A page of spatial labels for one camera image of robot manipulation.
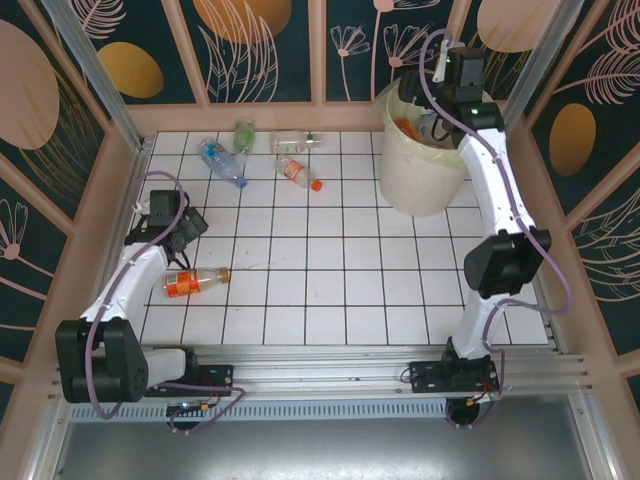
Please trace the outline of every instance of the white tiled floor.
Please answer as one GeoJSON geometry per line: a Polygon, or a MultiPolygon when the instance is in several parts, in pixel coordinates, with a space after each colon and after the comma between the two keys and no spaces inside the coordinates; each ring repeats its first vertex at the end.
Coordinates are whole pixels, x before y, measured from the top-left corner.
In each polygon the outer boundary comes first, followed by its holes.
{"type": "MultiPolygon", "coordinates": [[[[389,208],[380,193],[381,134],[318,135],[323,145],[297,160],[323,181],[320,192],[278,178],[265,132],[257,134],[242,191],[212,176],[197,155],[204,138],[231,149],[231,133],[158,135],[149,170],[177,175],[209,224],[189,245],[190,259],[196,267],[231,268],[231,283],[172,300],[154,290],[145,323],[137,328],[142,343],[447,341],[469,291],[463,259],[482,236],[472,183],[464,182],[445,212],[407,217],[389,208]]],[[[142,197],[166,188],[173,184],[148,180],[142,197]]],[[[520,298],[536,301],[530,285],[520,298]]],[[[494,343],[547,343],[540,315],[509,308],[494,343]]]]}

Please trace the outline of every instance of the white bucket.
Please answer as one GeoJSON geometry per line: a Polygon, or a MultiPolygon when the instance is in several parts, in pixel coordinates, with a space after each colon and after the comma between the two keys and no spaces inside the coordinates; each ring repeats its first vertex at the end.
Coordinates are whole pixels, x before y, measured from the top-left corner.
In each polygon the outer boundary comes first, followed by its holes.
{"type": "Polygon", "coordinates": [[[398,86],[388,92],[383,109],[385,124],[380,190],[385,200],[407,215],[425,217],[442,212],[467,176],[456,149],[433,148],[410,139],[394,123],[420,118],[422,109],[402,102],[398,86]]]}

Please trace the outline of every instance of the metal base plate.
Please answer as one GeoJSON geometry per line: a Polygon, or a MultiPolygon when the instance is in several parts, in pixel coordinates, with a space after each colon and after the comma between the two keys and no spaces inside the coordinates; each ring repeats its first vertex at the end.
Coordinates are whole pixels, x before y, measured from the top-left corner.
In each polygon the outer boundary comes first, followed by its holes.
{"type": "MultiPolygon", "coordinates": [[[[490,366],[491,374],[488,378],[483,378],[494,390],[498,390],[498,376],[493,362],[490,366]]],[[[475,392],[485,390],[482,381],[469,381],[456,385],[453,388],[446,381],[444,369],[441,361],[434,362],[411,362],[409,364],[409,375],[411,378],[411,390],[413,393],[460,393],[468,392],[469,396],[475,392]]]]}
{"type": "MultiPolygon", "coordinates": [[[[211,387],[232,387],[233,386],[233,365],[199,365],[198,372],[196,374],[195,385],[199,386],[211,386],[211,387]]],[[[220,392],[221,397],[228,397],[231,392],[220,392]]],[[[194,392],[187,389],[166,389],[166,388],[151,388],[145,393],[145,397],[208,397],[207,392],[194,392]]]]}

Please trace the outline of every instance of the orange bottle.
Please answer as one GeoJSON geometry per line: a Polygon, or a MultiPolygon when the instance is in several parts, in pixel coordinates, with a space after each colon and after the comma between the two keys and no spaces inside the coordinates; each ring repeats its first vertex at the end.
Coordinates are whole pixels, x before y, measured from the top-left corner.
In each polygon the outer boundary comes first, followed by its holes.
{"type": "Polygon", "coordinates": [[[216,285],[225,283],[229,283],[229,270],[226,268],[198,268],[167,273],[162,279],[162,289],[168,298],[175,298],[191,293],[204,292],[216,285]]]}

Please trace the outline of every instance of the clear plastic bottle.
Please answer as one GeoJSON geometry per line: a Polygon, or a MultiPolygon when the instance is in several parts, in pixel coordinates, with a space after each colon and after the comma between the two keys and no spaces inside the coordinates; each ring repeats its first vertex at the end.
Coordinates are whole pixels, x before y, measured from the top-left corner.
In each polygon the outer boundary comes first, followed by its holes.
{"type": "Polygon", "coordinates": [[[236,123],[236,130],[233,135],[233,153],[238,163],[247,163],[247,157],[253,153],[255,136],[256,130],[250,119],[245,118],[236,123]]]}
{"type": "Polygon", "coordinates": [[[233,183],[238,188],[247,185],[247,179],[242,175],[242,167],[218,142],[212,138],[205,138],[200,142],[198,151],[204,163],[221,179],[233,183]]]}
{"type": "Polygon", "coordinates": [[[322,139],[301,130],[271,132],[269,140],[272,153],[301,153],[322,145],[322,139]]]}
{"type": "Polygon", "coordinates": [[[198,268],[197,270],[167,273],[162,278],[162,290],[168,298],[175,298],[204,292],[225,283],[229,283],[229,270],[226,268],[198,268]]]}
{"type": "Polygon", "coordinates": [[[322,188],[322,182],[320,180],[316,180],[316,177],[311,170],[306,168],[304,165],[300,165],[289,157],[278,155],[276,157],[275,167],[276,171],[280,175],[284,175],[301,187],[311,188],[311,190],[316,192],[320,191],[322,188]]]}

